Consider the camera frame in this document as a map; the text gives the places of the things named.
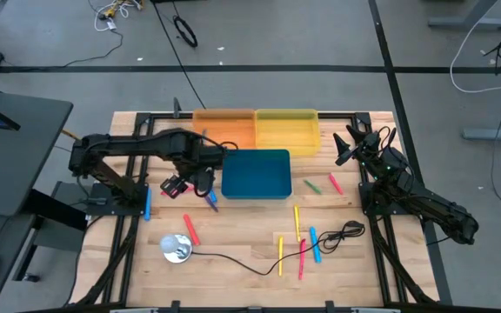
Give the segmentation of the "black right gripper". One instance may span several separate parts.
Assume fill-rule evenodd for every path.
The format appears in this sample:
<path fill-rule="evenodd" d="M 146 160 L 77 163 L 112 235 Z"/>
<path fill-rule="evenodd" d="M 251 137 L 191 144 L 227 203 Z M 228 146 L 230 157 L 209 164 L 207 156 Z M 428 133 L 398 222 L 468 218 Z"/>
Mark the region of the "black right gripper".
<path fill-rule="evenodd" d="M 380 147 L 382 139 L 379 132 L 364 132 L 356 127 L 347 125 L 346 129 L 354 139 L 356 146 L 352 149 L 341 136 L 333 134 L 337 146 L 337 159 L 335 164 L 342 166 L 350 159 L 357 160 L 368 172 L 396 172 L 397 157 L 393 156 L 393 150 L 390 146 L 395 138 L 396 132 L 390 131 L 386 138 L 387 144 Z"/>

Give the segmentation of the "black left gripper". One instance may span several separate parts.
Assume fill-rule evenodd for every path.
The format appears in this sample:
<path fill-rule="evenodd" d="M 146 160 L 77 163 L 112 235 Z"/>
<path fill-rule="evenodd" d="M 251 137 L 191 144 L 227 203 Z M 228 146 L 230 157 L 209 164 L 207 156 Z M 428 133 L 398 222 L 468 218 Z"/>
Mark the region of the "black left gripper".
<path fill-rule="evenodd" d="M 190 147 L 188 149 L 187 172 L 197 173 L 195 175 L 195 194 L 198 197 L 206 197 L 212 192 L 215 181 L 214 170 L 223 168 L 225 155 L 226 149 L 223 147 Z"/>

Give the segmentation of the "pink highlighter marker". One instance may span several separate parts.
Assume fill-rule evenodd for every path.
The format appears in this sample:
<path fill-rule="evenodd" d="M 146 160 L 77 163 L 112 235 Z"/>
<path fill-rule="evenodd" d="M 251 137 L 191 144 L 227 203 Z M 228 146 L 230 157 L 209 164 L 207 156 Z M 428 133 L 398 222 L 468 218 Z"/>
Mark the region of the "pink highlighter marker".
<path fill-rule="evenodd" d="M 336 189 L 337 193 L 338 193 L 339 195 L 343 195 L 343 194 L 344 194 L 344 191 L 343 191 L 343 189 L 341 188 L 341 186 L 339 185 L 339 183 L 338 183 L 337 179 L 334 177 L 334 175 L 333 175 L 333 174 L 331 174 L 331 173 L 329 174 L 329 179 L 330 179 L 330 181 L 331 181 L 332 185 L 334 186 L 334 188 Z"/>
<path fill-rule="evenodd" d="M 298 267 L 298 280 L 301 281 L 304 278 L 304 261 L 306 253 L 306 239 L 302 239 L 299 244 L 299 267 Z"/>
<path fill-rule="evenodd" d="M 189 187 L 188 187 L 188 188 L 184 191 L 184 193 L 185 193 L 185 192 L 191 192 L 191 191 L 193 191 L 193 190 L 194 190 L 194 187 L 193 187 L 193 186 L 189 186 Z M 164 191 L 161 191 L 161 192 L 160 192 L 160 195 L 162 195 L 162 196 L 167 196 L 167 194 L 166 194 Z"/>
<path fill-rule="evenodd" d="M 197 235 L 196 229 L 190 219 L 190 216 L 188 214 L 183 215 L 183 219 L 185 222 L 185 225 L 187 227 L 187 230 L 189 231 L 190 239 L 192 243 L 196 246 L 199 246 L 201 244 L 199 237 Z"/>

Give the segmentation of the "teal plastic bin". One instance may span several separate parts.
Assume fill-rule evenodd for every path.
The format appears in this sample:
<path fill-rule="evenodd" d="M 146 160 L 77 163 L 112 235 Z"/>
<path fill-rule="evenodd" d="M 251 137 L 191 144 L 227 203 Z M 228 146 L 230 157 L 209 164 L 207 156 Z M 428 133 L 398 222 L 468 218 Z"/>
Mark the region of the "teal plastic bin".
<path fill-rule="evenodd" d="M 285 199 L 292 193 L 288 150 L 229 150 L 221 193 L 228 199 Z"/>

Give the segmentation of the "orange translucent plastic bin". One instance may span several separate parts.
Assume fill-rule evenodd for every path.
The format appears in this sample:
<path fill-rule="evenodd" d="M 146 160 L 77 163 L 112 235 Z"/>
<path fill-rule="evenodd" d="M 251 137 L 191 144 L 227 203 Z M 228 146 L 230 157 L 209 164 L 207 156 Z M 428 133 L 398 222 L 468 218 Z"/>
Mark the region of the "orange translucent plastic bin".
<path fill-rule="evenodd" d="M 255 111 L 250 109 L 201 109 L 192 114 L 192 127 L 215 142 L 233 142 L 239 149 L 256 148 Z"/>

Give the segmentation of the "yellow translucent plastic bin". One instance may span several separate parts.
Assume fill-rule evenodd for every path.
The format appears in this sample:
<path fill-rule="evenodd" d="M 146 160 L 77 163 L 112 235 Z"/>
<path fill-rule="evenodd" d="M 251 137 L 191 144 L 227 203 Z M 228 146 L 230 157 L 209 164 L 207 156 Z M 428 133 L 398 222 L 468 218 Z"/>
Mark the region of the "yellow translucent plastic bin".
<path fill-rule="evenodd" d="M 312 109 L 255 111 L 256 147 L 288 150 L 292 156 L 312 156 L 320 149 L 318 112 Z"/>

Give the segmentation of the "grey desk foot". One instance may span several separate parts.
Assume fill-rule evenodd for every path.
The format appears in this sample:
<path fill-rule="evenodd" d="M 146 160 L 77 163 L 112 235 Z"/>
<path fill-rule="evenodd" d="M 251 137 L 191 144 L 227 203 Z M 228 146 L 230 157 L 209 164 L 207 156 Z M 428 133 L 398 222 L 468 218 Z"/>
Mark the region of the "grey desk foot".
<path fill-rule="evenodd" d="M 465 128 L 461 136 L 466 140 L 501 141 L 501 127 L 497 129 Z"/>
<path fill-rule="evenodd" d="M 498 0 L 478 0 L 464 16 L 430 17 L 427 24 L 432 28 L 454 30 L 501 30 L 501 18 L 486 16 L 497 2 Z"/>

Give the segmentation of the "grey desk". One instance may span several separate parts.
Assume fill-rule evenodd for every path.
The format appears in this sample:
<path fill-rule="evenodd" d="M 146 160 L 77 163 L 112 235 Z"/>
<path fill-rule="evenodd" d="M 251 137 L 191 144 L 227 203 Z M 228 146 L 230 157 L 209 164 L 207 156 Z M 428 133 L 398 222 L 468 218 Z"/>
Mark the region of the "grey desk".
<path fill-rule="evenodd" d="M 19 128 L 0 128 L 0 216 L 22 207 L 56 143 L 73 104 L 0 93 L 0 114 Z"/>

